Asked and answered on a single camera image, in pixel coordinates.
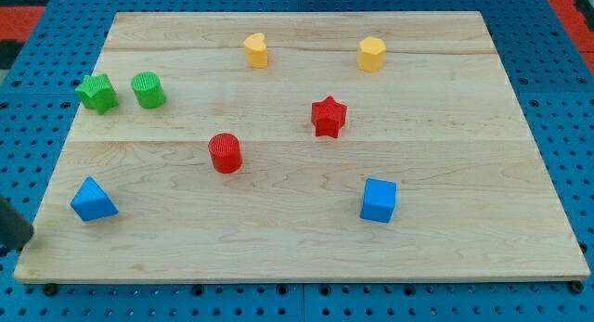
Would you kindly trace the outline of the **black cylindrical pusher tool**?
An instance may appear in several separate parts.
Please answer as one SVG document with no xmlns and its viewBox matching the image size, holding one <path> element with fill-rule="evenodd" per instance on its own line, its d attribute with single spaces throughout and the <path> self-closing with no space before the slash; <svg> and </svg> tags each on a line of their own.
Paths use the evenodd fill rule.
<svg viewBox="0 0 594 322">
<path fill-rule="evenodd" d="M 9 250 L 21 250 L 32 239 L 34 227 L 22 213 L 1 196 L 1 244 Z"/>
</svg>

